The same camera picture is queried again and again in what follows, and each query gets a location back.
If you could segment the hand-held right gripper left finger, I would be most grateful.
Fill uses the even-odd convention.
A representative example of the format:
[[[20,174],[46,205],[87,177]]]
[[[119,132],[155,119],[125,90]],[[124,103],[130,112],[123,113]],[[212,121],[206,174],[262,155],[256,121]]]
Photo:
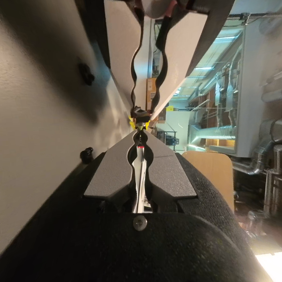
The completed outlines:
[[[118,211],[134,212],[137,189],[133,162],[137,158],[138,130],[108,149],[89,182],[84,196],[113,205]]]

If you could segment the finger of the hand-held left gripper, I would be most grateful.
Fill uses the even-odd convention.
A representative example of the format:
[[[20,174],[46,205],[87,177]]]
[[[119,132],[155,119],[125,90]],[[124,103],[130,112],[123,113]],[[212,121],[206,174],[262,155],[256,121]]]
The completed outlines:
[[[104,1],[110,73],[128,113],[135,104],[134,59],[142,44],[144,11],[141,1]]]
[[[151,102],[151,120],[158,116],[186,78],[207,18],[206,14],[188,12],[165,33],[162,68]]]

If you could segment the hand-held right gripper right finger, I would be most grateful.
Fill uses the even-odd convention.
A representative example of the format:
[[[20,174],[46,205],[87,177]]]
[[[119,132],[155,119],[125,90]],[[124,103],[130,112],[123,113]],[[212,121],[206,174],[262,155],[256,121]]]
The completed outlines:
[[[176,154],[147,130],[140,132],[146,160],[145,195],[153,212],[178,212],[179,200],[197,194]]]

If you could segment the small black lego piece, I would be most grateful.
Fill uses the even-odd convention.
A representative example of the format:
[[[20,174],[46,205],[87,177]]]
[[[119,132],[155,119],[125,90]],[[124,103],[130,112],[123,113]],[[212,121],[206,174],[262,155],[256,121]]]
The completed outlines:
[[[84,83],[91,86],[95,80],[95,76],[93,75],[90,67],[86,63],[80,62],[78,64],[78,69]]]
[[[83,151],[80,152],[79,155],[81,162],[85,165],[91,163],[94,160],[93,157],[93,148],[92,147],[88,147],[86,149],[84,149]]]

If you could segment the orange cardboard lego box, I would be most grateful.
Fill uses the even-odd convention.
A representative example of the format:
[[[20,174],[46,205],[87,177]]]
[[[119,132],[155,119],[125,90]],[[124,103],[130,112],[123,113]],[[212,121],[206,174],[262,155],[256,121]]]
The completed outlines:
[[[146,86],[146,110],[151,109],[152,100],[156,94],[156,79],[157,78],[148,78]]]

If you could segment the black red yellow lego model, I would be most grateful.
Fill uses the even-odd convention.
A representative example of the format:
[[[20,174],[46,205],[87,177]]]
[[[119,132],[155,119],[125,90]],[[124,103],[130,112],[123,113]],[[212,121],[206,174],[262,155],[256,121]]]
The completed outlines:
[[[141,107],[135,106],[129,115],[129,124],[133,130],[136,130],[138,122],[150,122],[151,115],[149,112],[142,110]]]

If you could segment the silver ventilation duct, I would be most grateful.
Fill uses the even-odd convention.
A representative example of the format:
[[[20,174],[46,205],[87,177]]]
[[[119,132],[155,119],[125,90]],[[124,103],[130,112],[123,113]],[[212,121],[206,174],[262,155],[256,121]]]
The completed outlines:
[[[197,143],[200,139],[235,140],[236,136],[237,126],[201,128],[198,124],[189,125],[189,143]]]

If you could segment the wooden board on white stand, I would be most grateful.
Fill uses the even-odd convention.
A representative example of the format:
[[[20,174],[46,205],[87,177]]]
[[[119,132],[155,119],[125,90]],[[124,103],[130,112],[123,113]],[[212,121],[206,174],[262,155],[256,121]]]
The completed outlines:
[[[182,156],[214,185],[234,213],[234,179],[230,158],[222,153],[199,151],[187,151]]]

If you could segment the person's left hand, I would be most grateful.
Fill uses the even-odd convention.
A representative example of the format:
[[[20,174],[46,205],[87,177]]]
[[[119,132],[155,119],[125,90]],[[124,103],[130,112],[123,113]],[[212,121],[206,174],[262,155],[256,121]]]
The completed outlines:
[[[177,1],[171,0],[168,8],[166,9],[166,11],[164,13],[164,17],[171,17],[172,16],[172,12],[174,10],[175,5],[177,5]]]

